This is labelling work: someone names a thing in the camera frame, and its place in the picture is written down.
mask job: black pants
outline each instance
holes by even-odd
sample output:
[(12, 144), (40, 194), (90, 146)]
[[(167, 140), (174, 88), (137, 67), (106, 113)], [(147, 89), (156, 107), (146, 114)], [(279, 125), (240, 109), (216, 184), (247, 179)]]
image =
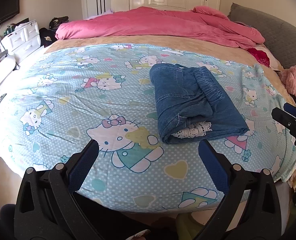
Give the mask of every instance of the black pants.
[[(177, 240), (178, 236), (169, 229), (156, 229), (133, 220), (120, 212), (105, 208), (98, 203), (83, 197), (77, 193), (73, 194), (80, 209), (89, 222), (96, 228), (105, 240), (125, 240), (136, 233), (149, 229), (150, 234), (145, 236), (147, 240)], [(15, 205), (8, 204), (1, 208), (0, 219), (14, 232)]]

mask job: white lace trim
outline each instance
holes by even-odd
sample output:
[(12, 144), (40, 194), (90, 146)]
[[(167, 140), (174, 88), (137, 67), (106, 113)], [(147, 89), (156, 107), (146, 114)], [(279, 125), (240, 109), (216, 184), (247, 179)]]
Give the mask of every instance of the white lace trim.
[(189, 125), (187, 128), (182, 129), (177, 133), (173, 133), (172, 136), (175, 136), (180, 139), (205, 136), (206, 132), (212, 131), (210, 127), (211, 127), (210, 122), (197, 122)]

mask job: metal screw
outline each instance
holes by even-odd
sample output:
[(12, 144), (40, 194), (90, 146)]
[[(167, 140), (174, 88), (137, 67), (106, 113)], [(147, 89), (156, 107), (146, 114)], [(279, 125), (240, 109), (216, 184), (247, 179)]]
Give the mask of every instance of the metal screw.
[(234, 164), (232, 167), (233, 167), (233, 169), (235, 171), (240, 171), (241, 170), (241, 166), (239, 164)]
[(28, 169), (26, 170), (26, 172), (27, 172), (27, 174), (32, 173), (32, 172), (33, 172), (33, 168), (32, 168), (32, 167), (28, 168)]
[(61, 170), (61, 169), (63, 169), (64, 168), (64, 164), (63, 163), (58, 163), (57, 165), (56, 165), (56, 170)]
[(270, 175), (270, 171), (269, 171), (269, 169), (264, 169), (264, 174), (266, 174), (266, 175)]

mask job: tan bed sheet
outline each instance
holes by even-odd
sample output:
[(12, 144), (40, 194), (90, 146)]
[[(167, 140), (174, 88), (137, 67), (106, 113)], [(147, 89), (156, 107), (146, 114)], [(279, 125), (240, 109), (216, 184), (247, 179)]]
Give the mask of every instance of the tan bed sheet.
[[(256, 63), (259, 64), (257, 60), (246, 50), (240, 48), (236, 49), (225, 47), (208, 41), (200, 41), (175, 36), (111, 36), (90, 39), (60, 40), (53, 43), (52, 46), (47, 50), (47, 53), (59, 49), (110, 43), (152, 44), (161, 47), (168, 47), (172, 49), (179, 49), (196, 52), (204, 55), (210, 55), (223, 60), (233, 60), (235, 62), (242, 63), (248, 66), (253, 66)], [(275, 71), (273, 71), (270, 68), (267, 68), (264, 65), (261, 65), (261, 67), (264, 70), (264, 75), (266, 76), (266, 78), (268, 78), (268, 80), (283, 96), (283, 98), (285, 98), (285, 100), (288, 103), (295, 106), (293, 98), (287, 93), (286, 88), (281, 83)]]

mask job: hello kitty print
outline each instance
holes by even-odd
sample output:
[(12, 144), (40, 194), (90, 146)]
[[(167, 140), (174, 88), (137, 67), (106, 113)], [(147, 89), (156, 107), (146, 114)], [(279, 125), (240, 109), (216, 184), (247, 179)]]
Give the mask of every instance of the hello kitty print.
[[(100, 153), (80, 193), (127, 212), (193, 212), (216, 207), (216, 190), (198, 155), (198, 142), (167, 145), (158, 132), (154, 64), (206, 67), (244, 116), (249, 131), (210, 141), (246, 170), (270, 169), (287, 179), (296, 146), (271, 117), (285, 102), (262, 73), (229, 58), (176, 48), (117, 43), (44, 55), (0, 102), (0, 153), (17, 173), (67, 162), (90, 139)], [(194, 124), (178, 136), (207, 134)]]

